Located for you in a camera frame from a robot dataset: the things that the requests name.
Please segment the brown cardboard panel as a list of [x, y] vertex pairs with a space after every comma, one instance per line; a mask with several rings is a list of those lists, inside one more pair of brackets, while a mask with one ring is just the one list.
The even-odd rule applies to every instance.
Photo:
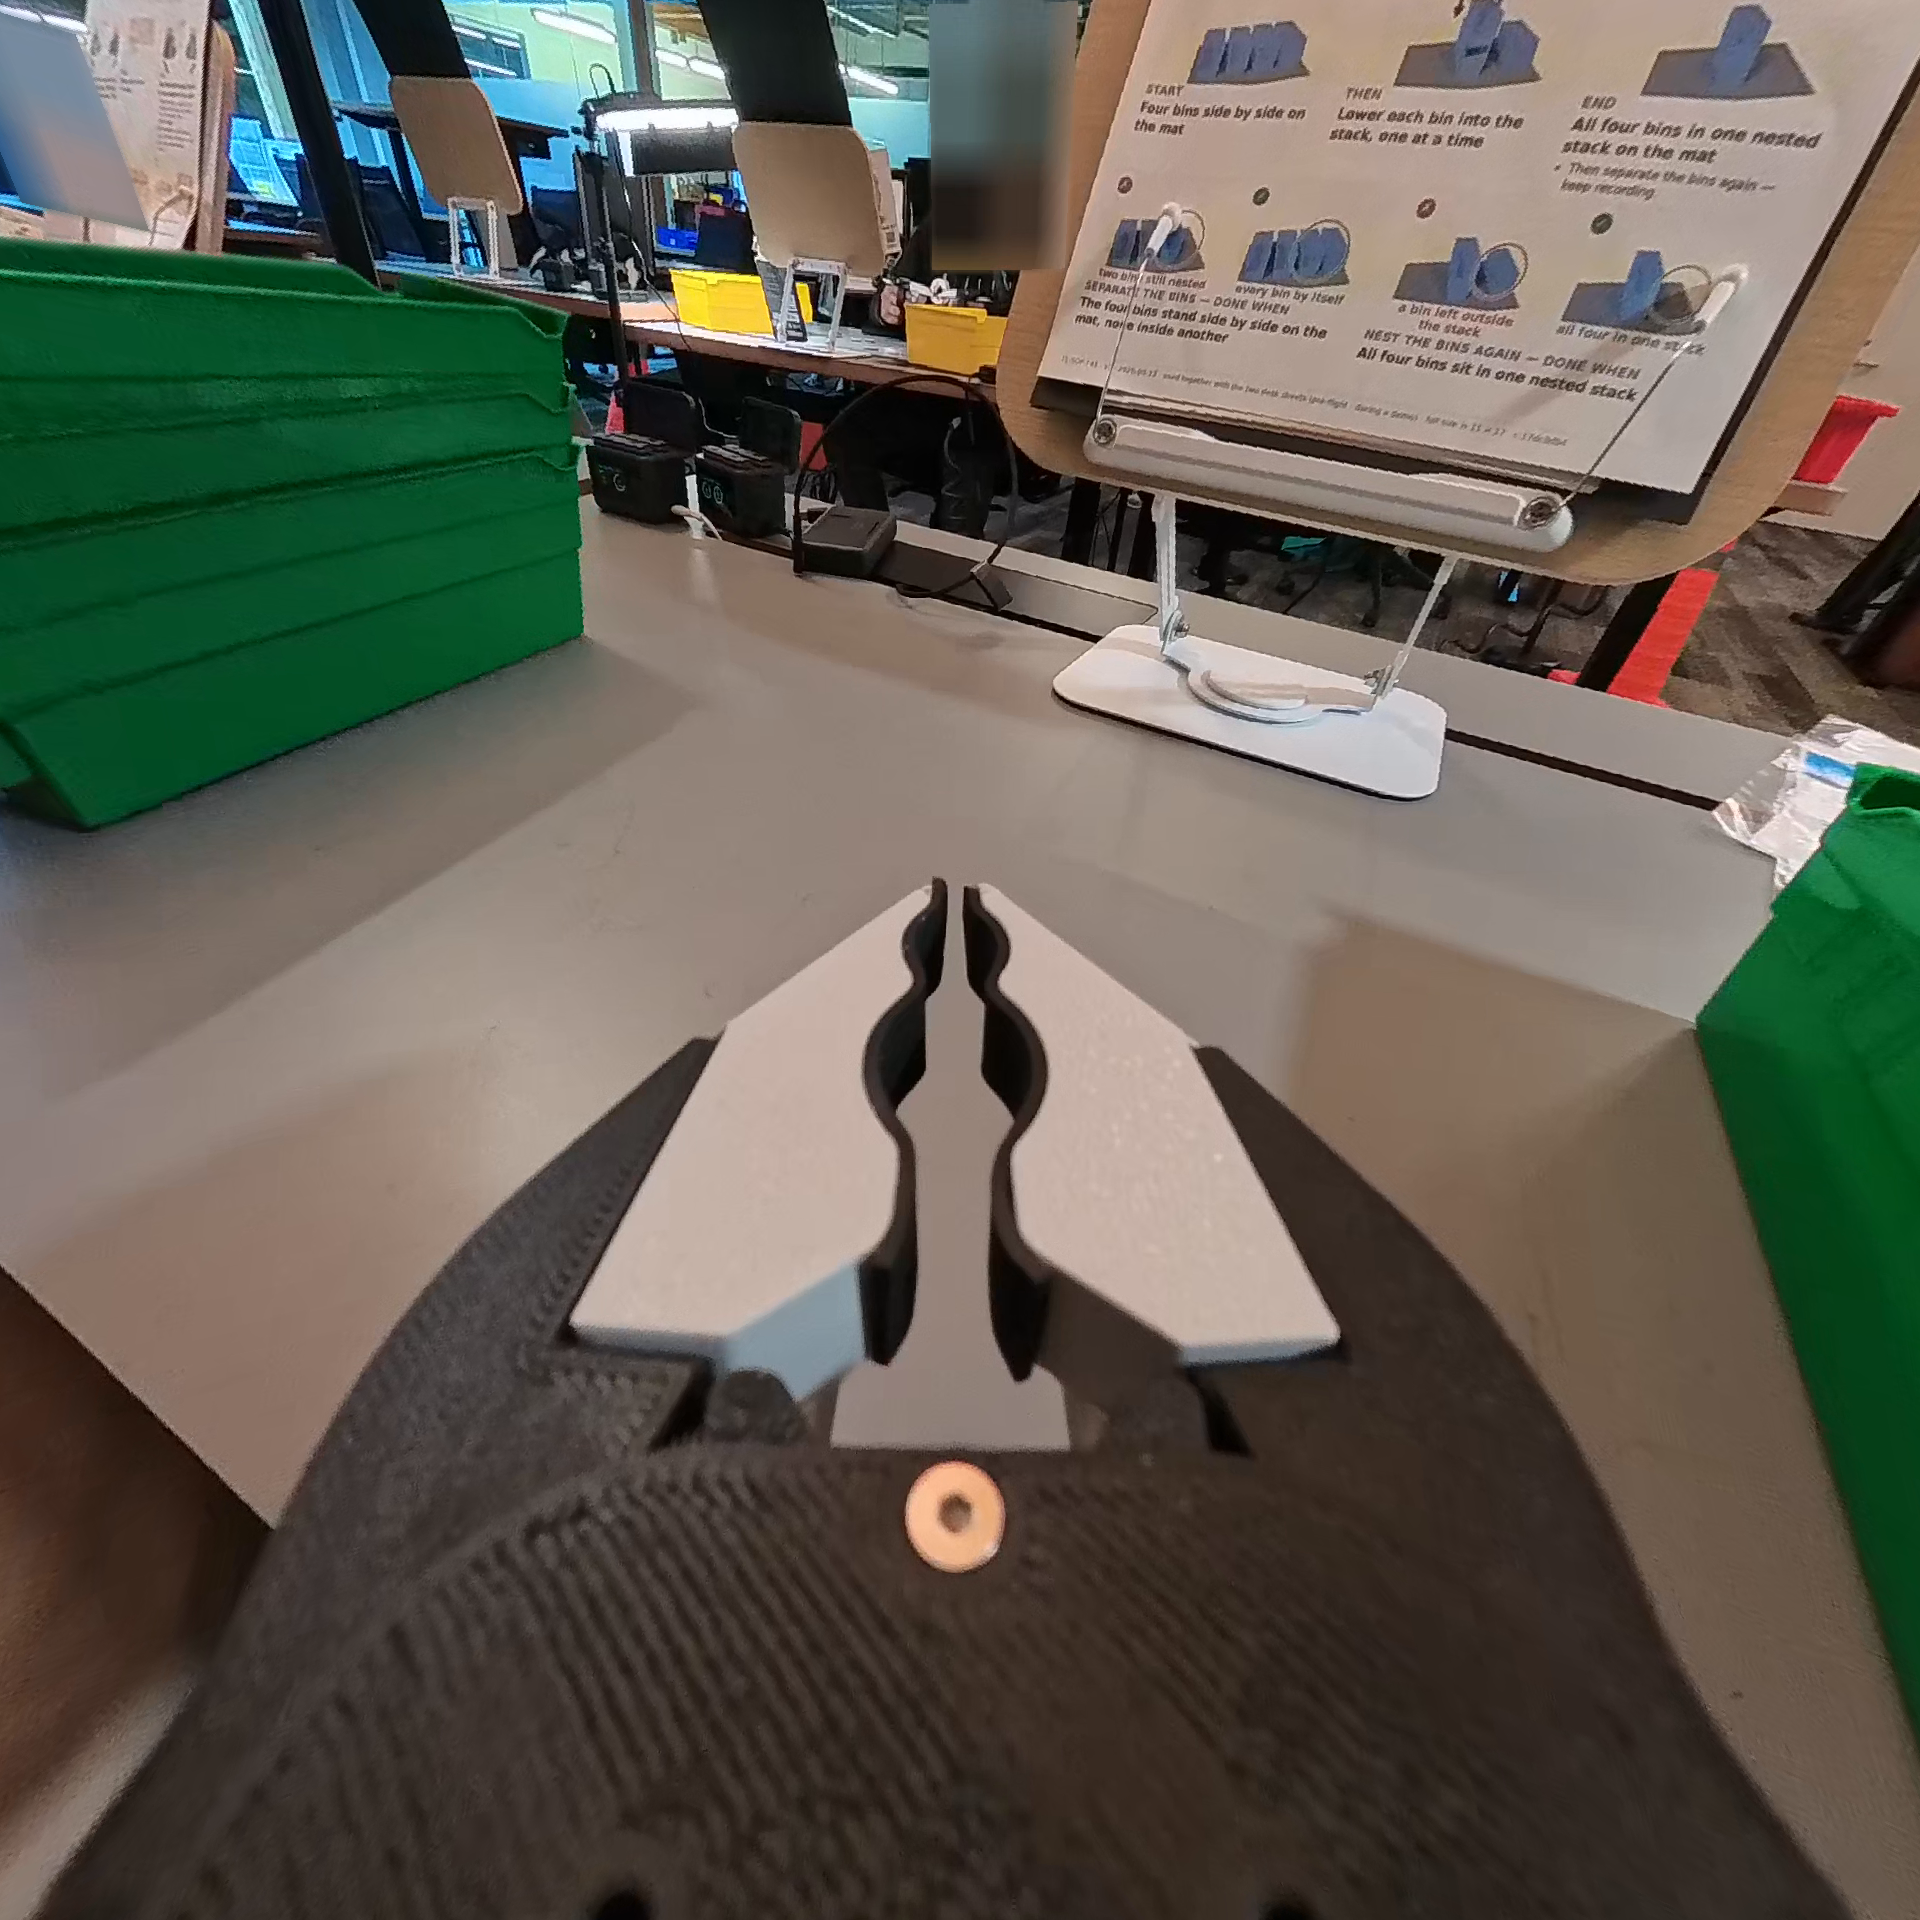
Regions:
[[94, 244], [219, 255], [228, 228], [233, 35], [211, 2], [88, 2], [86, 52], [145, 228], [85, 217]]

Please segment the instruction sheet on white stand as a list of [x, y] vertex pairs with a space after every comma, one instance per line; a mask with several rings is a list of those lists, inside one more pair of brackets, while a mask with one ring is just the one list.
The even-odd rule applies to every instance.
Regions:
[[[1303, 772], [1395, 802], [1438, 790], [1448, 717], [1404, 686], [1414, 646], [1461, 562], [1585, 586], [1678, 572], [1773, 514], [1917, 255], [1917, 72], [1886, 122], [1789, 328], [1749, 389], [1721, 458], [1687, 496], [1443, 465], [1361, 443], [1322, 443], [1218, 420], [1176, 420], [1112, 387], [1051, 387], [1043, 357], [1151, 3], [1092, 3], [1073, 70], [1068, 235], [1063, 270], [1021, 276], [999, 396], [1045, 467], [1151, 498], [1158, 610], [1071, 662], [1056, 697], [1164, 736]], [[1176, 570], [1178, 505], [1373, 539], [1436, 555], [1400, 647], [1343, 673], [1190, 628]]]

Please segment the grey desk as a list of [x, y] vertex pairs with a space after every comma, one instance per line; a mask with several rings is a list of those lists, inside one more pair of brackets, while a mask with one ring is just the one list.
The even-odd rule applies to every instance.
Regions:
[[444, 1260], [932, 875], [1228, 1052], [1500, 1315], [1858, 1915], [1917, 1757], [1693, 1019], [1767, 732], [1436, 660], [1385, 802], [1071, 712], [1038, 622], [582, 514], [587, 636], [97, 834], [4, 821], [4, 1275], [257, 1515]]

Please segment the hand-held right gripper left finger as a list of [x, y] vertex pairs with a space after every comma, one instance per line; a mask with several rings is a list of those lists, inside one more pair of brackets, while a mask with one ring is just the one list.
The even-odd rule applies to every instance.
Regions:
[[914, 888], [712, 1041], [568, 1328], [796, 1401], [890, 1364], [918, 1288], [917, 1150], [949, 884]]

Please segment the red ribbed basket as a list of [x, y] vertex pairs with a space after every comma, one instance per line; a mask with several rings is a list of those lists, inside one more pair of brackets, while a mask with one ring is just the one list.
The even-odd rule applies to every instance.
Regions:
[[1873, 427], [1894, 420], [1903, 408], [1876, 396], [1839, 393], [1818, 426], [1791, 481], [1811, 488], [1839, 488], [1850, 461]]

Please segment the white blue paper sheet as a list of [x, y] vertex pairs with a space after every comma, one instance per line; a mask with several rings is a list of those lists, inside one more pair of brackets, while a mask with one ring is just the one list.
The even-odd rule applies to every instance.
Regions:
[[1862, 765], [1918, 774], [1918, 747], [1840, 715], [1793, 736], [1776, 756], [1713, 809], [1717, 825], [1773, 863], [1773, 890], [1813, 860], [1840, 818]]

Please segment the black power adapter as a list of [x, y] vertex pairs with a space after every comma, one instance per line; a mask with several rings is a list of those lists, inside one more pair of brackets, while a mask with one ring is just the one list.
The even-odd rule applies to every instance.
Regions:
[[796, 517], [792, 570], [796, 575], [869, 581], [882, 574], [899, 537], [901, 520], [893, 511], [839, 500], [811, 517]]

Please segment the wooden document stand acrylic base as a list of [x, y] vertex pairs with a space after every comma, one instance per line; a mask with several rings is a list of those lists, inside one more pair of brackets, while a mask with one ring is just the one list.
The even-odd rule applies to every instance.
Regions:
[[740, 174], [763, 260], [781, 272], [776, 330], [801, 321], [799, 281], [818, 276], [839, 346], [852, 278], [888, 264], [878, 181], [822, 2], [703, 2], [703, 23], [736, 114]]
[[455, 276], [467, 276], [462, 217], [482, 244], [484, 276], [516, 272], [513, 217], [527, 212], [522, 176], [494, 108], [470, 76], [390, 76], [390, 103], [421, 179], [448, 216]]

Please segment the black battery charging case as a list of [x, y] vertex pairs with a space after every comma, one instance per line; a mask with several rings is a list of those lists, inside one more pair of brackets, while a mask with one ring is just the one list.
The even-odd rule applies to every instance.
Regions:
[[601, 431], [587, 443], [588, 493], [607, 516], [674, 524], [691, 505], [688, 433]]
[[704, 443], [691, 475], [694, 503], [719, 534], [744, 541], [788, 534], [786, 467], [779, 458], [733, 441]]

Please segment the yellow plastic bin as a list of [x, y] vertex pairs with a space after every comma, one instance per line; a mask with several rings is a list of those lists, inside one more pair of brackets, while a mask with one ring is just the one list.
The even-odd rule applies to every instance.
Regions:
[[907, 359], [926, 371], [976, 378], [999, 365], [1007, 313], [983, 306], [913, 300], [905, 306]]
[[668, 278], [676, 318], [686, 331], [807, 342], [815, 312], [805, 279], [788, 286], [781, 270], [767, 279], [758, 272], [726, 272], [681, 262], [671, 267]]

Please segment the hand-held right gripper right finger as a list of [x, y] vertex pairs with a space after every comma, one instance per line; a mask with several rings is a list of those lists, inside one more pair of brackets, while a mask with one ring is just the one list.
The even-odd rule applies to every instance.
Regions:
[[989, 1307], [1017, 1380], [1138, 1388], [1332, 1351], [1341, 1328], [1199, 1045], [989, 884], [964, 890]]

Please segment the green plastic bin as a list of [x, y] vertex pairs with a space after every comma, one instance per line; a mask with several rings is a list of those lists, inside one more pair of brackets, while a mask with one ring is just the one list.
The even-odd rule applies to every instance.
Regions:
[[579, 452], [565, 374], [4, 385], [4, 535]]
[[1694, 1021], [1918, 1722], [1918, 780], [1868, 761]]
[[542, 387], [560, 312], [444, 276], [376, 286], [325, 260], [8, 238], [4, 380], [366, 375]]
[[585, 632], [579, 454], [4, 539], [4, 804], [105, 828]]

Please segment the printed instruction sheet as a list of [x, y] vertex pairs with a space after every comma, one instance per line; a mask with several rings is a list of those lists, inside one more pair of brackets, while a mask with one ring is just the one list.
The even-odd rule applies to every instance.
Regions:
[[1687, 498], [1917, 73], [1917, 3], [1151, 3], [1041, 378]]

